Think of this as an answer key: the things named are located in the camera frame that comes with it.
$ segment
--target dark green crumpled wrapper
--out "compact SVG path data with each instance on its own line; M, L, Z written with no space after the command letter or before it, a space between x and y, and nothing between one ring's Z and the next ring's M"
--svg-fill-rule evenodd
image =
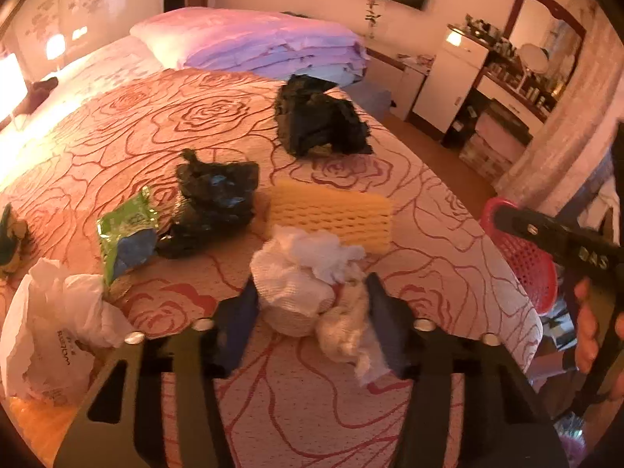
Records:
M107 286L154 254L158 213L150 207L149 197L150 190L144 186L134 197L97 220Z

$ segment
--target crumpled black plastic bag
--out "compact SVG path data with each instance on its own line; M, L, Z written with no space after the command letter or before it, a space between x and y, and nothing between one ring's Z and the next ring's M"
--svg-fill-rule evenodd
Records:
M370 130L353 104L325 94L334 87L333 82L293 75L280 88L275 99L277 135L292 156L305 156L311 148L326 144L342 154L372 153L366 143Z
M172 224L156 245L166 258L193 254L243 229L254 217L256 162L204 163L194 149L184 149L182 157L187 163L175 172L180 193Z

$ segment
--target silver screw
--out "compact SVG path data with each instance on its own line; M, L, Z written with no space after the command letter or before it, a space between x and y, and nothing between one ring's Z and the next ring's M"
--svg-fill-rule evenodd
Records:
M430 333L436 330L436 323L428 318L419 318L414 321L414 329L423 333Z
M195 322L193 322L193 329L198 331L199 333L203 333L204 331L210 331L215 326L212 318L198 318Z
M488 346L500 345L500 339L498 338L498 336L496 336L496 334L492 333L485 333L483 336L481 336L481 341Z
M124 341L128 345L138 345L139 343L143 343L144 339L144 333L142 333L141 331L134 331L133 333L127 334L127 336L124 338Z

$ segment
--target wooden floor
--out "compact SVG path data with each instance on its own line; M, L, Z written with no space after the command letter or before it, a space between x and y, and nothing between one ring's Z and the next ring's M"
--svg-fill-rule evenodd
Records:
M426 163L446 186L462 201L472 217L479 219L488 199L496 191L485 179L459 159L459 152L443 148L415 126L388 114L385 127Z

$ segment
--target rose pattern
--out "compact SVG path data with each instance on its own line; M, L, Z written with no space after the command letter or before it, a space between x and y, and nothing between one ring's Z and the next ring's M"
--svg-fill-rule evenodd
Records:
M89 67L82 79L97 73ZM103 89L111 85L103 80ZM457 198L359 110L369 123L374 154L301 160L287 155L273 119L279 85L247 73L163 71L90 99L29 140L0 179L0 200L12 202L33 235L20 274L0 284L0 317L21 276L41 256L58 258L76 273L101 272L96 219L142 186L151 187L165 224L176 198L180 151L191 146L202 160L260 164L258 216L230 241L186 259L154 257L119 278L110 300L137 329L154 337L172 334L236 296L248 279L252 254L263 244L267 188L290 178L389 198L392 250L367 257L365 270L377 272L389 294L451 333L498 334L526 367L542 335L539 318ZM62 99L62 92L56 96ZM447 467L457 461L461 388L454 381ZM165 443L173 466L180 461L171 376L163 378L163 389ZM360 388L353 369L327 360L313 339L276 335L262 321L239 370L217 382L224 427L240 467L387 466L409 391L408 383L392 376Z

